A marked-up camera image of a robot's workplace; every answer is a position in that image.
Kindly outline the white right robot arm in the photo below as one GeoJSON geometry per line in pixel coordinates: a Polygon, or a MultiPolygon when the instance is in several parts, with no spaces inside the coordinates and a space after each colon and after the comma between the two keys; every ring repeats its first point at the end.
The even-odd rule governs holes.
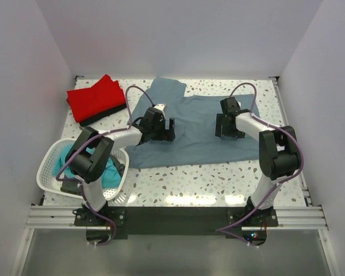
{"type": "Polygon", "coordinates": [[[222,112],[216,115],[215,135],[235,139],[247,136],[259,143],[259,166],[262,171],[259,183],[248,199],[244,218],[249,225],[257,226],[265,219],[264,210],[272,208],[282,183],[300,172],[302,155],[296,134],[290,126],[276,126],[261,120],[248,109],[242,109],[232,98],[220,101],[222,112]]]}

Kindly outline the grey-blue t-shirt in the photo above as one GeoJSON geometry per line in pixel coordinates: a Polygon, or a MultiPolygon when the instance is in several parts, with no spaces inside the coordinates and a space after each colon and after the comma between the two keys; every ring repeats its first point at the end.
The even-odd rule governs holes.
{"type": "Polygon", "coordinates": [[[175,120],[175,140],[149,141],[126,147],[130,167],[136,169],[164,166],[215,164],[257,160],[259,144],[249,135],[242,139],[217,137],[216,115],[221,113],[220,102],[229,96],[185,96],[186,84],[177,80],[155,78],[146,94],[135,106],[132,117],[145,114],[151,103],[165,104],[167,118],[175,120]]]}

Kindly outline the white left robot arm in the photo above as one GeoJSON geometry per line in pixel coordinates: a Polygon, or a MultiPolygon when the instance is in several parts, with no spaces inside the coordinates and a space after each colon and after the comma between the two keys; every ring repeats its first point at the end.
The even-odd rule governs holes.
{"type": "Polygon", "coordinates": [[[130,120],[126,127],[99,133],[92,127],[83,129],[70,148],[65,164],[56,179],[67,168],[75,175],[84,204],[89,208],[87,218],[94,225],[102,225],[108,215],[103,207],[107,200],[103,195],[101,176],[113,150],[138,146],[149,141],[174,141],[175,119],[166,119],[164,104],[149,107],[144,116],[130,120]]]}

